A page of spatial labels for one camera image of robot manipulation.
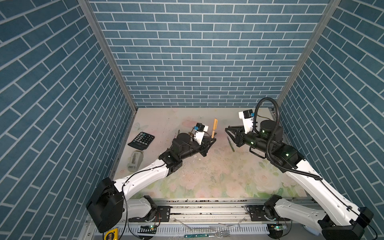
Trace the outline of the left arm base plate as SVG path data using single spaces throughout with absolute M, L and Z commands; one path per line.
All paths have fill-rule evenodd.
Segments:
M 163 222 L 169 222 L 171 215 L 171 207 L 170 206 L 157 206 L 156 210 L 151 209 L 149 213 L 144 216 L 143 218 L 132 218 L 130 219 L 131 222 L 157 222 L 157 223 L 163 223 Z

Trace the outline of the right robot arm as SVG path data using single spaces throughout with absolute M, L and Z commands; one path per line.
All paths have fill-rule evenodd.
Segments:
M 285 144 L 283 128 L 275 121 L 262 121 L 259 131 L 248 126 L 229 126 L 225 131 L 236 146 L 247 145 L 251 153 L 254 150 L 264 152 L 273 166 L 302 186 L 321 207 L 315 210 L 272 195 L 264 203 L 265 218 L 293 220 L 327 240 L 360 240 L 363 237 L 374 217 L 373 212 L 346 199 L 315 171 L 305 156 Z

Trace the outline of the green pen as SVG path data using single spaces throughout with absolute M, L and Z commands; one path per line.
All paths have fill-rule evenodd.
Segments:
M 231 142 L 230 138 L 227 137 L 227 139 L 228 139 L 228 142 L 229 142 L 229 145 L 230 145 L 230 147 L 231 147 L 232 152 L 235 152 L 235 149 L 234 149 L 234 147 L 233 147 L 233 145 L 232 145 L 232 142 Z

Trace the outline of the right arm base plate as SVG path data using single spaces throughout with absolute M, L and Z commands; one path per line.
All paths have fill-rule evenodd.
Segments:
M 278 217 L 272 210 L 265 211 L 264 205 L 246 205 L 244 207 L 252 222 L 277 222 L 277 221 L 291 221 L 287 218 Z

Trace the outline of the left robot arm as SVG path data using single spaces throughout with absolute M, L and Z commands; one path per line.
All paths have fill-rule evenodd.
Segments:
M 164 179 L 183 165 L 183 160 L 197 153 L 205 157 L 216 142 L 215 138 L 202 136 L 192 139 L 187 133 L 178 134 L 171 147 L 143 168 L 124 178 L 101 180 L 86 204 L 99 233 L 106 233 L 121 220 L 122 216 L 132 218 L 153 218 L 157 205 L 148 197 L 139 200 L 130 198 L 152 183 Z

